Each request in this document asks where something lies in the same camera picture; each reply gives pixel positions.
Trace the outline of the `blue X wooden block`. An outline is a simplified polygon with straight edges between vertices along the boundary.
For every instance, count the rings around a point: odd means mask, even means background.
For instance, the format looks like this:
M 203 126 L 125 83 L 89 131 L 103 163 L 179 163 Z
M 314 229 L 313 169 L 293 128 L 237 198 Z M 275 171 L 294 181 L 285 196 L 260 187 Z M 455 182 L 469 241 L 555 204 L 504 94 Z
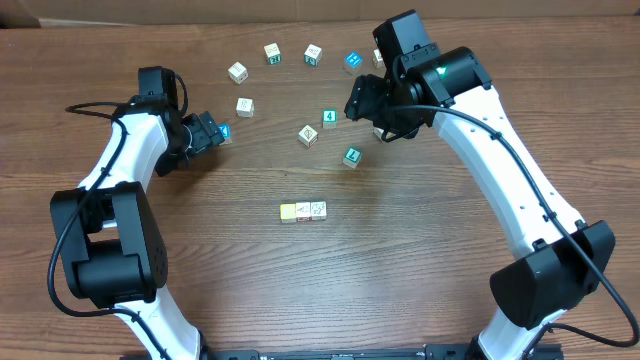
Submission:
M 232 132 L 229 124 L 220 124 L 219 130 L 223 136 L 224 141 L 222 144 L 231 144 L 232 143 Z

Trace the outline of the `green 4 wooden block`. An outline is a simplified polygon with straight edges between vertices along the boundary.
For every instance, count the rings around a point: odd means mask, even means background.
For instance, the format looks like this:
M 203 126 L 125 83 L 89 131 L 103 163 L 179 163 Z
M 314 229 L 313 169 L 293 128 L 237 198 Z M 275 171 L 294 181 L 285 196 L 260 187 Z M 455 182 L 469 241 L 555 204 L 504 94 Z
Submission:
M 337 112 L 335 109 L 325 109 L 323 111 L 322 127 L 325 129 L 337 127 Z

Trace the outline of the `wooden block yellow blue side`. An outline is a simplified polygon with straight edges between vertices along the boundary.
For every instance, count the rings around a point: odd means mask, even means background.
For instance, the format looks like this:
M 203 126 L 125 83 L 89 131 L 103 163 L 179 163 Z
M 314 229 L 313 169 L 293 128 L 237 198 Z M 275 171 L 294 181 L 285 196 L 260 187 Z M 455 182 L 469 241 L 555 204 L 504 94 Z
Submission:
M 241 84 L 248 78 L 248 70 L 240 62 L 235 62 L 228 68 L 229 77 L 236 83 Z

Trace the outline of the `number 2 wooden block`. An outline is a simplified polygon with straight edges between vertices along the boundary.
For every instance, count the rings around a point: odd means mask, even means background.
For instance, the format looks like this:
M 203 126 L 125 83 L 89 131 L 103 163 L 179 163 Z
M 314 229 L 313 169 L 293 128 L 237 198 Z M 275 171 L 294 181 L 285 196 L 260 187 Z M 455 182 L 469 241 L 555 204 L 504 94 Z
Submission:
M 318 140 L 318 132 L 310 125 L 305 125 L 298 133 L 298 140 L 306 147 L 311 147 Z

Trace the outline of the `yellow top wooden block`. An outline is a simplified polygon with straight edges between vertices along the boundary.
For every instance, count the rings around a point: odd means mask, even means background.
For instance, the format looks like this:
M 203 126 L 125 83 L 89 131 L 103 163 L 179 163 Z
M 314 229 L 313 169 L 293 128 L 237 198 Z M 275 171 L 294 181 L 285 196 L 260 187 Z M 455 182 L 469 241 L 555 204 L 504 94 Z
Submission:
M 280 220 L 282 223 L 295 223 L 297 221 L 295 203 L 280 205 Z

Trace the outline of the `red E wooden block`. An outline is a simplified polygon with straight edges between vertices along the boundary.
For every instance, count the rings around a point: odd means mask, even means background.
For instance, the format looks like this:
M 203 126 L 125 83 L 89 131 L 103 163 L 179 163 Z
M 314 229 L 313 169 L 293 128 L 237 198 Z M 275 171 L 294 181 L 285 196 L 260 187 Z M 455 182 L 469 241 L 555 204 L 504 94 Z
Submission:
M 317 201 L 310 203 L 311 220 L 319 221 L 327 218 L 327 203 L 325 201 Z

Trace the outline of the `red D wooden block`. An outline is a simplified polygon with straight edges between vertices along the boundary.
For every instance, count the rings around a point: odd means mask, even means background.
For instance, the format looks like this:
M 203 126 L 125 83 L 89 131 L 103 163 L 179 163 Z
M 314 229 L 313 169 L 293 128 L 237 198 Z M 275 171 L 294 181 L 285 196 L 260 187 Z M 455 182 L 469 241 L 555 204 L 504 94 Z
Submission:
M 310 202 L 297 202 L 295 204 L 295 215 L 297 222 L 306 222 L 310 221 L 312 218 L 311 214 L 311 203 Z

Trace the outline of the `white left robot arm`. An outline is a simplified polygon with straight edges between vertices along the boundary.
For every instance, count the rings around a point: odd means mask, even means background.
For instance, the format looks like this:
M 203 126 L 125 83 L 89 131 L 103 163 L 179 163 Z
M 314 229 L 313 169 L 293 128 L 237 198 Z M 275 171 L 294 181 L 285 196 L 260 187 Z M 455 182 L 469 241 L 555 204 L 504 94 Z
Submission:
M 186 86 L 172 70 L 141 68 L 138 85 L 129 101 L 113 103 L 112 134 L 91 173 L 51 199 L 48 294 L 69 316 L 118 317 L 150 359 L 211 359 L 166 285 L 167 249 L 146 190 L 153 175 L 169 174 L 231 133 L 207 112 L 188 113 Z

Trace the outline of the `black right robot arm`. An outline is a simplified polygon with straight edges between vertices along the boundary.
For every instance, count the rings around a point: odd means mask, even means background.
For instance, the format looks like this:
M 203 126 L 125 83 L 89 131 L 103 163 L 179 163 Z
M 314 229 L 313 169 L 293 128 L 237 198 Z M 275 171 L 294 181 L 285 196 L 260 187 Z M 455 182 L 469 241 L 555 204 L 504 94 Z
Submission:
M 542 336 L 595 291 L 615 246 L 553 187 L 514 131 L 491 77 L 468 48 L 442 52 L 412 10 L 373 33 L 384 76 L 359 76 L 345 114 L 391 142 L 428 126 L 456 152 L 494 210 L 513 262 L 495 272 L 497 311 L 468 345 L 429 345 L 430 359 L 559 359 Z

